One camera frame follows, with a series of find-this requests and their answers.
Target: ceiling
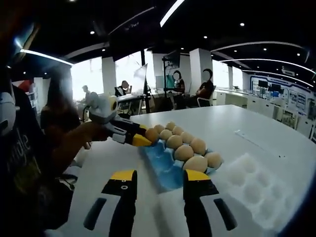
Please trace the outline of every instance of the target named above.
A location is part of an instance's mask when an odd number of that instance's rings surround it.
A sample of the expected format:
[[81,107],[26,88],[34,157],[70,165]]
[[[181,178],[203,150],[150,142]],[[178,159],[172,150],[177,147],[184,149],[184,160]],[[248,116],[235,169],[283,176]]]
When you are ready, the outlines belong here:
[[[107,48],[109,32],[152,6],[156,6],[156,16],[161,19],[175,0],[53,2],[46,10],[43,9],[45,17],[40,20],[41,29],[30,50],[67,58],[75,63],[98,56],[111,56],[111,51]],[[182,52],[189,53],[201,47],[211,50],[215,60],[273,59],[314,69],[315,6],[315,3],[307,0],[185,0],[163,26],[163,41],[151,50],[154,53],[168,53],[183,48]],[[264,43],[242,45],[259,41]],[[286,42],[290,45],[268,41]],[[97,47],[78,51],[92,45]],[[236,46],[220,49],[230,45]],[[70,57],[69,54],[76,50],[77,53]],[[315,74],[295,65],[254,60],[226,63],[242,70],[276,74],[282,74],[281,69],[286,66],[294,72],[293,78],[314,85]],[[273,77],[295,81],[284,76]]]

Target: egg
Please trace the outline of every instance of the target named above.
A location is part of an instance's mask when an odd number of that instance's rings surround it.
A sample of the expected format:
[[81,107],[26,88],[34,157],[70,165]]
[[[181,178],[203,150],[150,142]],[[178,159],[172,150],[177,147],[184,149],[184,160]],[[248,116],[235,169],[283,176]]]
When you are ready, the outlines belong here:
[[181,133],[183,133],[183,129],[180,127],[175,126],[172,130],[172,134],[173,135],[181,135]]
[[176,124],[174,122],[169,122],[166,126],[166,129],[172,131],[175,126]]
[[182,137],[183,143],[188,143],[188,144],[190,144],[194,138],[194,136],[192,136],[188,132],[181,133],[181,137]]
[[171,137],[171,136],[172,136],[172,132],[170,130],[167,130],[167,129],[163,130],[159,135],[160,139],[162,139],[164,141],[168,140],[169,137]]
[[190,169],[204,173],[207,169],[207,159],[202,156],[194,156],[185,162],[183,169]]
[[190,146],[193,148],[194,153],[205,155],[206,152],[206,144],[202,139],[199,138],[193,138],[192,142],[190,143]]
[[182,145],[174,152],[174,159],[181,160],[181,161],[186,161],[193,156],[194,156],[194,151],[192,147],[188,145]]
[[159,134],[154,128],[149,128],[145,132],[145,137],[150,140],[152,143],[155,143],[159,139]]
[[161,133],[164,130],[164,126],[162,126],[161,124],[157,124],[154,129],[157,131],[157,133]]
[[182,138],[179,135],[172,135],[169,137],[166,143],[167,147],[172,149],[177,149],[178,147],[182,146],[182,144]]
[[222,157],[218,152],[210,152],[205,155],[208,167],[218,169],[222,163]]

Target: bright window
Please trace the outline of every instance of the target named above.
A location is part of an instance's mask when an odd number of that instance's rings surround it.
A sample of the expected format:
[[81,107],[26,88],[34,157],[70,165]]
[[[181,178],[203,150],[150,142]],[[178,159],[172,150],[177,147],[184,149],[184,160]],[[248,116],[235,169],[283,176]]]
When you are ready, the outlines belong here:
[[[154,88],[156,85],[154,76],[154,60],[151,51],[145,51],[145,62],[147,66],[147,83],[149,87]],[[134,72],[142,66],[141,53],[136,52],[121,58],[115,62],[117,86],[120,86],[122,81],[127,81],[132,86],[132,92],[141,92],[144,89],[144,82],[134,79]]]
[[225,63],[212,60],[213,62],[213,83],[217,87],[229,88],[228,66]]
[[238,86],[240,90],[243,90],[242,70],[233,67],[233,86]]
[[73,65],[71,68],[73,78],[73,99],[82,100],[85,93],[82,89],[84,85],[88,86],[90,92],[102,94],[102,58],[93,58]]

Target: hand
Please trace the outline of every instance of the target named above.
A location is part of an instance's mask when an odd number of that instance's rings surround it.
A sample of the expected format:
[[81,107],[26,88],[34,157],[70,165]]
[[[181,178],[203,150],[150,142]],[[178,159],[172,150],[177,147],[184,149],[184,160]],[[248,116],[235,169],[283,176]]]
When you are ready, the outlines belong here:
[[83,137],[85,142],[106,141],[108,139],[105,128],[94,122],[84,122],[74,132],[76,136]]

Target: blue egg tray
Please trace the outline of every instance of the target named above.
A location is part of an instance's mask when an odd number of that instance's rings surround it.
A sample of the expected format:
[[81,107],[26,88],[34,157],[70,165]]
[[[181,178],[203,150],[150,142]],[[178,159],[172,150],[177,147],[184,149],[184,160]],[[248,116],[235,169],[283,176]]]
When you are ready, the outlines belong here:
[[[183,161],[173,158],[174,149],[167,148],[165,141],[158,140],[150,147],[140,147],[142,154],[148,159],[162,191],[172,191],[183,187]],[[216,169],[208,167],[206,174]]]

